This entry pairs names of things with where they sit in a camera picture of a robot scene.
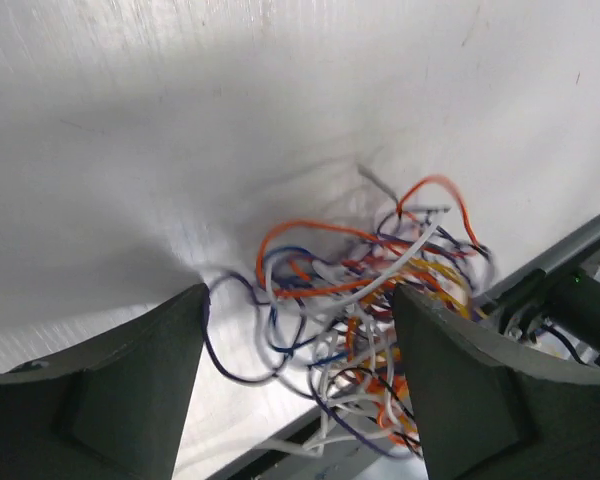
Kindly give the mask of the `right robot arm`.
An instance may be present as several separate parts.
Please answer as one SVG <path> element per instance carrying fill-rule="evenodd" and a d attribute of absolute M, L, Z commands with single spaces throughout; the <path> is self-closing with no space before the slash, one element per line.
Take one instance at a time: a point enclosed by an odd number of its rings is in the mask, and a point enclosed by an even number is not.
<path fill-rule="evenodd" d="M 600 367 L 600 214 L 478 297 L 487 321 L 520 343 L 541 332 L 581 362 L 575 339 L 592 348 Z"/>

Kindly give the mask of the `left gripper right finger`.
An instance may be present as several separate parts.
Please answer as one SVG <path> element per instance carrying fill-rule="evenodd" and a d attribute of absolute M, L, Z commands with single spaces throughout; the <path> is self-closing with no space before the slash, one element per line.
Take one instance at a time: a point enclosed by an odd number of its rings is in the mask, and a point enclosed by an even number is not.
<path fill-rule="evenodd" d="M 406 287 L 392 300 L 431 479 L 600 479 L 600 368 L 520 345 Z"/>

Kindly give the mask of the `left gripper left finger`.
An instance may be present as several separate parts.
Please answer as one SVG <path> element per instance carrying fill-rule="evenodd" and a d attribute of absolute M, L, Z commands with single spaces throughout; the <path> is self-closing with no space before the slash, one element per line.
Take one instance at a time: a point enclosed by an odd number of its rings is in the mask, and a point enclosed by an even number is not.
<path fill-rule="evenodd" d="M 0 479 L 169 479 L 209 290 L 0 373 Z"/>

